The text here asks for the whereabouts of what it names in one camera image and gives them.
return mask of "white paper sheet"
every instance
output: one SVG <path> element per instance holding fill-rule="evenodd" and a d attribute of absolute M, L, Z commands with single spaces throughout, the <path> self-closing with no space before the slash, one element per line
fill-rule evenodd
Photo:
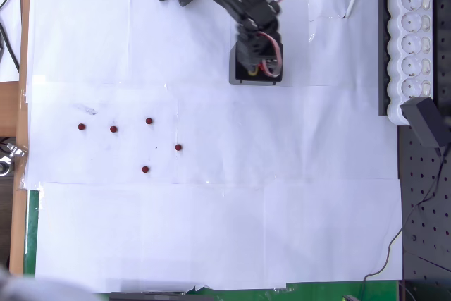
<path fill-rule="evenodd" d="M 46 183 L 36 275 L 97 293 L 362 280 L 385 261 L 400 214 L 398 180 L 275 179 L 258 190 Z M 399 238 L 376 278 L 398 279 L 401 258 Z"/>
<path fill-rule="evenodd" d="M 51 1 L 35 1 L 30 27 L 28 187 L 44 188 L 38 276 L 95 291 L 276 288 L 359 280 L 382 265 L 400 227 L 400 188 L 396 127 L 377 116 L 367 30 L 377 0 L 361 0 L 349 20 L 322 18 L 347 0 L 284 0 L 280 87 L 228 84 L 234 24 L 212 1 L 66 0 L 54 19 Z M 89 29 L 63 34 L 78 23 Z M 66 44 L 84 49 L 74 56 Z M 115 220 L 130 224 L 127 239 L 111 234 Z M 401 277 L 401 246 L 377 279 Z M 67 262 L 67 252 L 80 255 Z"/>
<path fill-rule="evenodd" d="M 9 42 L 18 61 L 20 60 L 20 36 L 22 30 L 20 13 L 20 0 L 8 0 L 0 10 L 0 22 L 8 35 Z M 0 59 L 0 81 L 18 80 L 19 72 L 4 44 L 3 56 Z"/>

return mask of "black robotic arm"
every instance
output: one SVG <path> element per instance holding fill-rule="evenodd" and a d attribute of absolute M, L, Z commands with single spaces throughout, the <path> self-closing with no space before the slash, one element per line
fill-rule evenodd
<path fill-rule="evenodd" d="M 181 6 L 192 0 L 178 0 Z M 282 80 L 282 44 L 275 0 L 213 0 L 224 7 L 237 22 L 237 44 L 230 57 L 235 59 L 230 70 L 239 82 Z"/>

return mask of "power strip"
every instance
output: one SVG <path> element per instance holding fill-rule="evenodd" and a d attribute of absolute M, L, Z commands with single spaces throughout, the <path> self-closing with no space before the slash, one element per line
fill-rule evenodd
<path fill-rule="evenodd" d="M 387 116 L 395 125 L 409 125 L 401 105 L 413 97 L 433 96 L 433 1 L 387 0 L 387 5 L 391 15 Z"/>

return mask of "green cutting mat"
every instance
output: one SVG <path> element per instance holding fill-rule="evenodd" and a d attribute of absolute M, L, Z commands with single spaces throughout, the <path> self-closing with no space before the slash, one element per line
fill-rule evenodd
<path fill-rule="evenodd" d="M 23 262 L 24 274 L 35 274 L 39 192 L 29 191 L 27 250 Z M 203 288 L 190 294 L 214 296 L 216 301 L 341 301 L 343 295 L 358 297 L 362 282 L 289 283 L 277 290 L 210 290 Z M 366 283 L 364 301 L 398 301 L 397 281 Z"/>

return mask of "perforated metal plate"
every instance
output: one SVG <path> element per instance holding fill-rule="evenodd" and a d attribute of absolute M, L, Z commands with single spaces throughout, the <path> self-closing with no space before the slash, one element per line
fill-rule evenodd
<path fill-rule="evenodd" d="M 427 194 L 440 167 L 440 158 L 434 149 L 422 147 L 410 127 L 400 127 L 400 177 L 403 220 Z M 443 273 L 451 270 L 451 158 L 443 164 L 443 172 L 435 197 L 416 209 L 404 227 L 404 250 L 443 267 Z M 425 275 L 427 261 L 411 267 L 418 275 Z M 404 262 L 406 279 L 411 276 Z"/>
<path fill-rule="evenodd" d="M 433 0 L 434 100 L 443 116 L 451 115 L 451 0 Z M 422 147 L 410 127 L 399 129 L 402 216 L 421 201 L 438 174 L 440 158 Z M 417 209 L 403 232 L 404 277 L 449 290 L 451 285 L 451 156 L 443 164 L 435 197 Z"/>

